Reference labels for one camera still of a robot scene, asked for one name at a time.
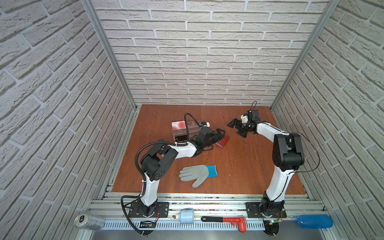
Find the red leather card holder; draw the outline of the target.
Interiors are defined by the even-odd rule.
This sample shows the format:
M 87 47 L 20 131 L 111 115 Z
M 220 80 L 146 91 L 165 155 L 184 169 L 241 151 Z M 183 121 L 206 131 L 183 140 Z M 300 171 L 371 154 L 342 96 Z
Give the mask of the red leather card holder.
M 218 141 L 216 143 L 216 145 L 218 145 L 220 148 L 224 148 L 229 140 L 230 140 L 230 136 L 229 135 L 225 135 L 222 140 L 220 140 L 220 141 Z

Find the clear acrylic card organizer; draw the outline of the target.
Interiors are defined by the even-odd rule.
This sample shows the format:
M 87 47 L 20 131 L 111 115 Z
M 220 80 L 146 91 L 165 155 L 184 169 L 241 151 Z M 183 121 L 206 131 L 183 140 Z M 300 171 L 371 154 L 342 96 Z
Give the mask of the clear acrylic card organizer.
M 188 124 L 188 129 L 189 129 L 189 140 L 191 140 L 193 137 L 197 136 L 200 132 L 200 124 L 201 122 L 198 121 L 198 123 L 196 123 L 195 121 L 192 121 L 192 122 L 187 122 Z M 179 136 L 179 135 L 186 135 L 187 136 L 187 130 L 179 130 L 179 131 L 173 131 L 172 130 L 172 133 L 173 133 L 173 138 L 175 140 L 175 136 Z

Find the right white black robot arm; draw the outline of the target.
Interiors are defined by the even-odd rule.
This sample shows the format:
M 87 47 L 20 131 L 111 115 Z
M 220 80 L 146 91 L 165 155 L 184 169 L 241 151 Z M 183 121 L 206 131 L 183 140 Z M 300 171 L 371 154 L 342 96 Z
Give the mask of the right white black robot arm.
M 239 119 L 234 118 L 228 127 L 237 129 L 237 134 L 246 138 L 248 133 L 264 136 L 273 143 L 272 160 L 275 165 L 269 187 L 265 191 L 259 211 L 271 215 L 271 211 L 282 211 L 285 194 L 294 174 L 300 173 L 305 163 L 302 135 L 283 131 L 271 123 L 262 121 L 256 110 L 257 101 Z

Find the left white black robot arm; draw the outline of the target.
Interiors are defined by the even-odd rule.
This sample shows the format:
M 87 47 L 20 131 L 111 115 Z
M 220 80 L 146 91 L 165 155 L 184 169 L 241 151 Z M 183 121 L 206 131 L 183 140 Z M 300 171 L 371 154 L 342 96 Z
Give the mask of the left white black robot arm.
M 187 116 L 192 117 L 200 128 L 198 135 L 190 139 Z M 135 166 L 143 177 L 142 192 L 138 196 L 130 196 L 136 200 L 139 209 L 149 217 L 155 212 L 158 202 L 158 187 L 175 160 L 181 158 L 194 158 L 224 139 L 226 132 L 222 129 L 215 131 L 210 128 L 208 122 L 199 123 L 193 115 L 185 113 L 186 141 L 183 143 L 170 143 L 163 139 L 143 146 L 135 156 Z

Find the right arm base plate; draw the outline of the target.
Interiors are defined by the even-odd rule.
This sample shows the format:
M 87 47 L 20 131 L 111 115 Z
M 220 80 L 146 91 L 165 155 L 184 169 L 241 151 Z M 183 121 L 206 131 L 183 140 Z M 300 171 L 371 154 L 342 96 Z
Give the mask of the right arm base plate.
M 284 219 L 287 217 L 284 203 L 284 201 L 277 203 L 247 202 L 245 205 L 248 218 L 250 219 Z

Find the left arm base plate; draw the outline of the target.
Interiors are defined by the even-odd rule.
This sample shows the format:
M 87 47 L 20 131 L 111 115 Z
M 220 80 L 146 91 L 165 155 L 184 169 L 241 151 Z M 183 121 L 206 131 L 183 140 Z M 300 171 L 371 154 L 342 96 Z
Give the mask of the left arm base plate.
M 150 206 L 142 201 L 134 202 L 129 207 L 130 218 L 167 218 L 169 214 L 169 202 L 155 202 Z

